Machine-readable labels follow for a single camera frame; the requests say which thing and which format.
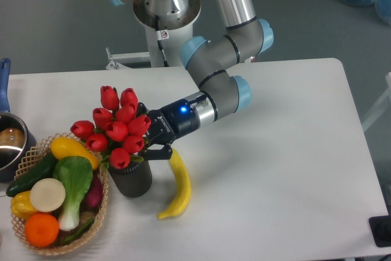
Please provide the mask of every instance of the woven basket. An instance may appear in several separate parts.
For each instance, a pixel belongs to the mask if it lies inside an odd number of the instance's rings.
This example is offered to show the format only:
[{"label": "woven basket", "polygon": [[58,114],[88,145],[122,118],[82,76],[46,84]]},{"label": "woven basket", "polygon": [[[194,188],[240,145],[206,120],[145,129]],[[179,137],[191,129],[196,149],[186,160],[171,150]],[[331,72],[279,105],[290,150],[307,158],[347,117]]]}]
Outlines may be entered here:
[{"label": "woven basket", "polygon": [[[47,139],[42,140],[41,143],[38,143],[35,147],[32,147],[30,151],[27,151],[26,156],[22,158],[22,161],[18,166],[15,179],[17,179],[23,173],[27,172],[33,165],[38,163],[38,161],[42,157],[44,157],[46,153],[50,150],[50,144],[52,143],[53,139],[61,136],[78,139],[74,137],[72,134],[63,133],[63,134],[56,134],[54,137],[50,136]],[[94,155],[98,159],[100,159],[100,154],[94,154]],[[104,215],[106,214],[106,207],[108,204],[108,188],[109,188],[108,172],[102,167],[100,167],[98,177],[103,185],[103,199],[101,205],[97,209],[88,208],[83,203],[80,206],[79,225],[85,223],[91,217],[95,217],[92,226],[86,233],[84,233],[79,239],[72,241],[70,244],[60,247],[60,246],[56,246],[56,243],[58,241],[61,241],[61,239],[65,238],[66,236],[72,234],[78,228],[75,228],[70,232],[64,232],[60,230],[59,235],[57,236],[57,240],[52,245],[45,248],[36,248],[34,246],[31,246],[26,241],[26,237],[24,236],[24,232],[23,232],[24,223],[26,221],[11,214],[13,230],[15,231],[16,237],[23,243],[23,246],[40,255],[54,256],[54,255],[61,255],[61,254],[72,252],[78,247],[86,244],[101,227]]]}]

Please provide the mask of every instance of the yellow banana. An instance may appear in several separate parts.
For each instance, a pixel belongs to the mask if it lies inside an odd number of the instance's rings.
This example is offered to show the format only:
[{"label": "yellow banana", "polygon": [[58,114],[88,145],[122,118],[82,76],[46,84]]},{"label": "yellow banana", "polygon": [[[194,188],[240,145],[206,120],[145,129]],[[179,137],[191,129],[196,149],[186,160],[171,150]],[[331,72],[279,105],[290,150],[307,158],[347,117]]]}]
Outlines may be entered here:
[{"label": "yellow banana", "polygon": [[177,194],[168,208],[157,215],[158,219],[180,215],[188,206],[191,197],[189,173],[178,152],[173,148],[170,159],[171,169],[177,183]]}]

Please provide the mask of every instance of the yellow pepper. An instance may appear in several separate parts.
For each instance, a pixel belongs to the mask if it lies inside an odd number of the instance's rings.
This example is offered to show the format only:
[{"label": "yellow pepper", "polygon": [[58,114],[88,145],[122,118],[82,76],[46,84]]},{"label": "yellow pepper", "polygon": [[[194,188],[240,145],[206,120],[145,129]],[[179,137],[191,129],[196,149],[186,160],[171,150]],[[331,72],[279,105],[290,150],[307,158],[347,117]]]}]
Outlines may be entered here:
[{"label": "yellow pepper", "polygon": [[75,139],[58,137],[51,143],[50,150],[58,160],[68,156],[81,156],[90,161],[93,170],[99,167],[98,159]]},{"label": "yellow pepper", "polygon": [[38,212],[30,202],[30,191],[19,193],[12,198],[11,212],[24,220],[29,219],[30,216]]}]

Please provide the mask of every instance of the artificial tulip bouquet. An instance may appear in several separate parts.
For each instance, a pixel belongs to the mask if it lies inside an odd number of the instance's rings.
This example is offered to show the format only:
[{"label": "artificial tulip bouquet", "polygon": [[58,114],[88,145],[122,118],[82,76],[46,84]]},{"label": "artificial tulip bouquet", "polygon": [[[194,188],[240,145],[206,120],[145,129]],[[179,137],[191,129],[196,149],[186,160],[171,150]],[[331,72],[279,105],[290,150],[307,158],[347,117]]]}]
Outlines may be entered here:
[{"label": "artificial tulip bouquet", "polygon": [[125,89],[119,98],[117,90],[111,86],[100,88],[102,108],[92,111],[92,118],[79,120],[70,128],[71,132],[93,152],[100,152],[100,163],[116,169],[126,168],[130,162],[143,162],[139,152],[146,151],[147,139],[144,136],[151,125],[145,115],[142,103],[132,88]]}]

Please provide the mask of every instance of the tulip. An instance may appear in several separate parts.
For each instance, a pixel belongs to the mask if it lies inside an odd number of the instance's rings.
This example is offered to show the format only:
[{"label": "tulip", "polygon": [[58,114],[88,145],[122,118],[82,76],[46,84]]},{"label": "tulip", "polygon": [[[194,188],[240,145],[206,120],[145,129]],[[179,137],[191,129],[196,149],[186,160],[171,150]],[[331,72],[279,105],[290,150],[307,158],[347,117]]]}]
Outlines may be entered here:
[{"label": "tulip", "polygon": [[135,115],[136,109],[134,105],[127,104],[124,107],[118,109],[118,111],[115,113],[115,119],[126,124],[134,119]]},{"label": "tulip", "polygon": [[106,124],[112,121],[113,116],[110,111],[101,107],[95,108],[92,111],[92,118],[97,128],[104,130],[106,128]]},{"label": "tulip", "polygon": [[130,163],[130,155],[123,148],[114,149],[109,157],[110,164],[118,169],[125,168]]},{"label": "tulip", "polygon": [[104,134],[92,134],[87,139],[86,147],[93,152],[103,152],[109,147],[109,140]]},{"label": "tulip", "polygon": [[144,139],[139,136],[128,136],[122,143],[122,148],[130,154],[140,152],[143,147]]},{"label": "tulip", "polygon": [[132,88],[127,88],[121,93],[121,106],[125,106],[127,104],[134,105],[134,109],[137,110],[139,100]]},{"label": "tulip", "polygon": [[151,119],[145,115],[139,116],[128,123],[129,134],[134,136],[143,136],[149,126],[151,125]]},{"label": "tulip", "polygon": [[86,140],[93,134],[95,126],[89,120],[79,120],[75,122],[71,127],[71,132],[78,138]]},{"label": "tulip", "polygon": [[117,110],[120,107],[117,92],[111,86],[101,86],[100,101],[102,106],[108,110]]},{"label": "tulip", "polygon": [[129,135],[128,128],[123,122],[109,122],[104,130],[115,142],[122,142]]}]

